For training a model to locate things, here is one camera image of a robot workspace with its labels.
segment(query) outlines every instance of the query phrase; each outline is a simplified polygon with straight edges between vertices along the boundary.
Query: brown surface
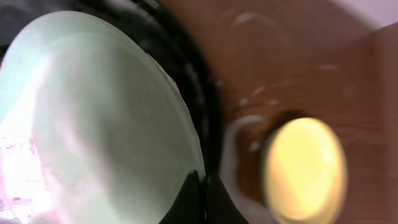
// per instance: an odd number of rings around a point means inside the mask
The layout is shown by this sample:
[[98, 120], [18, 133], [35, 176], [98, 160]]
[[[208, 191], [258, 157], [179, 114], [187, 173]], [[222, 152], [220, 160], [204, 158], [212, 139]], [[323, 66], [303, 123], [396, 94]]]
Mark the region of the brown surface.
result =
[[[392, 222], [392, 204], [398, 209], [398, 200], [389, 199], [398, 189], [398, 45], [392, 33], [397, 37], [398, 27], [372, 34], [320, 0], [164, 3], [224, 83], [227, 122], [248, 114], [267, 119], [244, 127], [236, 140], [236, 175], [245, 197], [264, 204], [261, 152], [249, 152], [251, 143], [262, 142], [282, 121], [314, 116], [335, 130], [348, 161], [348, 196], [338, 223]], [[262, 86], [266, 90], [252, 96]], [[247, 105], [239, 105], [242, 100]]]

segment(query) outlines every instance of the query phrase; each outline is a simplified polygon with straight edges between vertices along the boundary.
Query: yellow object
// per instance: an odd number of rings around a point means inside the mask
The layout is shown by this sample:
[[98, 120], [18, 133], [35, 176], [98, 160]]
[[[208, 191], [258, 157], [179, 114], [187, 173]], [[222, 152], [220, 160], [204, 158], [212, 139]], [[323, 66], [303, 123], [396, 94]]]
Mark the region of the yellow object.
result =
[[283, 224], [329, 224], [345, 199], [347, 174], [341, 144], [325, 123], [295, 119], [273, 135], [263, 163], [263, 189]]

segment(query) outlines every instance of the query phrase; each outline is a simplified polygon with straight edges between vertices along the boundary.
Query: round yellow object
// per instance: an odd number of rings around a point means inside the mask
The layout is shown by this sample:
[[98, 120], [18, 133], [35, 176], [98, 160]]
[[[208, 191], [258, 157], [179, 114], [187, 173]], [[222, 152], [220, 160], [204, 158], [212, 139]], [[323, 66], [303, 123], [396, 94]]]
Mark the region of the round yellow object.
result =
[[345, 199], [346, 163], [336, 134], [313, 118], [288, 122], [272, 137], [263, 165], [263, 189], [283, 224], [332, 223]]

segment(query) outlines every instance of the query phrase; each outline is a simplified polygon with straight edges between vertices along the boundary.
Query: yellow lid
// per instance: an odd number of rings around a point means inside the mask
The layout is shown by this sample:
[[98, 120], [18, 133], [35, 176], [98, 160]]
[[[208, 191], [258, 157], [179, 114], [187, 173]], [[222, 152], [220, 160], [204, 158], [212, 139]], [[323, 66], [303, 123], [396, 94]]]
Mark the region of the yellow lid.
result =
[[263, 183], [280, 223], [331, 223], [345, 198], [346, 165], [341, 144], [325, 123], [295, 119], [268, 145]]

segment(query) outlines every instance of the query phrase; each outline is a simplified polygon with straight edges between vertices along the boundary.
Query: brown table surface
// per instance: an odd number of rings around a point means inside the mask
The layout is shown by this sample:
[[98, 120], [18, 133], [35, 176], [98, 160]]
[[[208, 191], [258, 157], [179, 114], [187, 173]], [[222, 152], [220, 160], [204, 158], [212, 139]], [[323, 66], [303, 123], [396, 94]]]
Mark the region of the brown table surface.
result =
[[[242, 126], [222, 160], [236, 162], [236, 183], [225, 185], [248, 221], [272, 223], [264, 219], [257, 144], [284, 121], [313, 116], [334, 129], [346, 154], [348, 194], [337, 223], [397, 223], [398, 27], [371, 31], [325, 0], [163, 4], [212, 69], [227, 133]], [[265, 122], [236, 124], [247, 115]]]

